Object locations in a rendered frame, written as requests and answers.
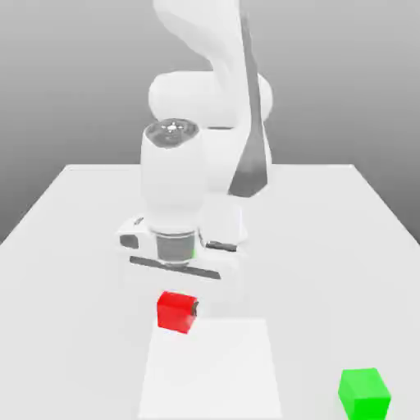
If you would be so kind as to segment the small green cube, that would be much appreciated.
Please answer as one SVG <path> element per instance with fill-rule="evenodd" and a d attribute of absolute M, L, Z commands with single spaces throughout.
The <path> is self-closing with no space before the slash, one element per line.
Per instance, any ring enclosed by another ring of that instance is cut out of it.
<path fill-rule="evenodd" d="M 348 420 L 386 420 L 391 394 L 376 368 L 344 369 L 338 396 Z"/>

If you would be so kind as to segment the small red cube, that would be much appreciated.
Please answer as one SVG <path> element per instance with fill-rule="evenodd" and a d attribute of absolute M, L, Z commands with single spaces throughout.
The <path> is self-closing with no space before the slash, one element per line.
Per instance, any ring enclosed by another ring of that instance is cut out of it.
<path fill-rule="evenodd" d="M 188 322 L 194 296 L 164 291 L 157 301 L 157 325 L 163 329 L 187 334 L 192 327 Z"/>

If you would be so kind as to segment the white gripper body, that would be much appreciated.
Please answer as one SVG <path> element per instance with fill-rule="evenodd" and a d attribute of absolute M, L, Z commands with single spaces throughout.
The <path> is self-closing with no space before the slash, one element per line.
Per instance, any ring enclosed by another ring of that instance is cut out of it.
<path fill-rule="evenodd" d="M 122 257 L 124 281 L 147 296 L 164 291 L 191 296 L 234 296 L 242 289 L 242 258 L 210 251 L 184 267 L 169 267 L 130 252 Z"/>

